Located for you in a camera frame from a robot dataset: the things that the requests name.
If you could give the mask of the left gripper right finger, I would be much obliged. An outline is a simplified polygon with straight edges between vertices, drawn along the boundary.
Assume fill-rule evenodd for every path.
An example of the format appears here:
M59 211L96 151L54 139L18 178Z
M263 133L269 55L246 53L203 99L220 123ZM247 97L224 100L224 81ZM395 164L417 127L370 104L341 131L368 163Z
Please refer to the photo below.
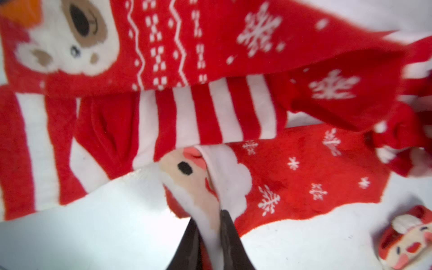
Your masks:
M234 222L227 210L220 212L220 239L223 250L224 270L255 270L250 261Z

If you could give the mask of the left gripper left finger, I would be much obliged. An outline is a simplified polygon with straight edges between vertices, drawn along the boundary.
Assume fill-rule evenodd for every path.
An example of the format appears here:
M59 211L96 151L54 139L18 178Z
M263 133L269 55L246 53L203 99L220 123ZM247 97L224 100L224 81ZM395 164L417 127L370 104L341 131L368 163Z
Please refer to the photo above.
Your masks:
M166 270L202 270L202 262L200 232L196 222L190 219Z

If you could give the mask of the red snowflake santa sock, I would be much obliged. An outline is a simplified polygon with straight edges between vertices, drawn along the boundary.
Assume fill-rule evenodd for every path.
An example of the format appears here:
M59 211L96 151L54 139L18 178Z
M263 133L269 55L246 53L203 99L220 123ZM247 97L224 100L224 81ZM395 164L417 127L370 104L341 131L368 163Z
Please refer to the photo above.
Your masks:
M201 234L204 267L223 268L220 212L237 233L378 203L389 170L363 134L328 125L285 129L274 139L179 148L159 160L170 208Z

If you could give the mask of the red white striped sock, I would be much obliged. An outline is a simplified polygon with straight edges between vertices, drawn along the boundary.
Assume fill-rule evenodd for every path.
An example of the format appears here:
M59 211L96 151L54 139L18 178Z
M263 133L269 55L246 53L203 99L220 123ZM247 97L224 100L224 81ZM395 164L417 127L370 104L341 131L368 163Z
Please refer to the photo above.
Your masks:
M1 221L69 204L166 153L273 139L286 124L262 75L53 98L1 87Z

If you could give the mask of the red lettered sock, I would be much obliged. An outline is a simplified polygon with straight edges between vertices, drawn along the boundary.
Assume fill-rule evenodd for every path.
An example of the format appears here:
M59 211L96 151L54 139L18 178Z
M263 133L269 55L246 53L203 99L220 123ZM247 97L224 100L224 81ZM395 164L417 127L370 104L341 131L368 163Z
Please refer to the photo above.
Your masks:
M408 178L432 175L432 36L390 35L408 48L396 101L374 126L378 159Z

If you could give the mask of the red bear face sock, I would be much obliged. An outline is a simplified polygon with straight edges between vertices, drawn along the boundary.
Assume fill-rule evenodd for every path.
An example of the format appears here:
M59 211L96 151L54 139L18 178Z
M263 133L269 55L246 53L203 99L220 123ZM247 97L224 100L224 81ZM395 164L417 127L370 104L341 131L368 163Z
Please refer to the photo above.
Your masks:
M2 1L16 91L107 96L263 75L278 101L365 129L407 50L298 1Z

